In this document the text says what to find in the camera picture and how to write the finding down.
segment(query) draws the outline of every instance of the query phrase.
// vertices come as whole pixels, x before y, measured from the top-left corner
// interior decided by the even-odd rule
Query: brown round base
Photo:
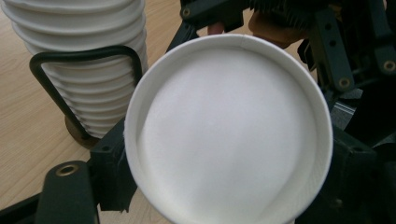
[[[67,131],[69,131],[76,142],[78,142],[82,147],[91,149],[99,142],[100,139],[96,137],[90,137],[87,139],[81,138],[81,134],[67,117],[64,117],[64,123],[66,124]]]

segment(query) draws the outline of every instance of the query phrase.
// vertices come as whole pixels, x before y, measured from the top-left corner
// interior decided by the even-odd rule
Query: wooden table
[[[164,55],[181,18],[178,0],[147,0],[148,64]],[[251,15],[245,11],[245,22]],[[246,26],[233,33],[249,34]],[[288,50],[295,54],[297,45]],[[89,151],[70,136],[64,115],[29,70],[32,55],[0,12],[0,210],[41,191],[49,169],[87,161]],[[138,190],[130,212],[100,212],[101,223],[168,223]]]

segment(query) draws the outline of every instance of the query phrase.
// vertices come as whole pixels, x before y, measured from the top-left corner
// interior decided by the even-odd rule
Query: stack of paper cups
[[[2,9],[32,53],[124,45],[148,69],[144,0],[4,0]],[[43,69],[87,132],[102,138],[125,116],[134,92],[130,59],[48,63]]]

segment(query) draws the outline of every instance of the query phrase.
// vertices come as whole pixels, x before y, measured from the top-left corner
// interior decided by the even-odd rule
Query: wooden surface
[[[181,19],[178,0],[147,0],[148,64],[164,55]],[[251,12],[245,12],[245,22]],[[233,31],[250,34],[245,26]],[[295,46],[288,50],[294,52]],[[32,55],[0,12],[0,210],[41,191],[44,176],[89,151],[69,135],[64,115],[31,74]],[[168,223],[138,190],[130,213],[100,212],[101,223]]]

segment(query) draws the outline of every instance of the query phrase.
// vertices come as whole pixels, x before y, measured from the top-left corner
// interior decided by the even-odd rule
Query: brass screw
[[[190,16],[190,9],[187,8],[187,7],[185,7],[185,8],[183,9],[182,14],[183,14],[183,17],[188,17],[188,16]]]
[[[338,81],[338,85],[340,85],[340,87],[342,88],[348,88],[350,85],[350,80],[349,78],[346,77],[341,77],[340,80]]]
[[[396,69],[396,63],[394,61],[386,61],[384,62],[384,69],[393,72]]]
[[[69,165],[65,165],[61,168],[59,168],[56,171],[56,175],[57,176],[66,176],[66,175],[71,175],[73,174],[75,171],[78,170],[78,166],[75,164],[69,164]]]

